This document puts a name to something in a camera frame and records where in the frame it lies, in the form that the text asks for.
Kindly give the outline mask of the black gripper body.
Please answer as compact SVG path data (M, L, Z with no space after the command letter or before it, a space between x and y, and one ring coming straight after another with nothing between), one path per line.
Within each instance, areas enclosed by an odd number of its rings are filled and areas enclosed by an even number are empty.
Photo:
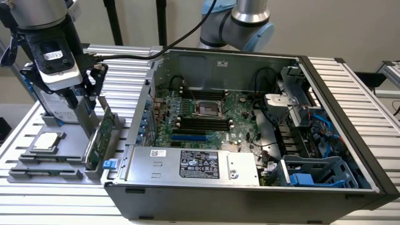
M11 27L22 38L18 44L26 47L30 59L25 67L35 67L39 75L58 75L59 72L81 75L81 69L94 65L82 51L71 18L63 17L50 24L35 26L22 26L22 22L11 19Z

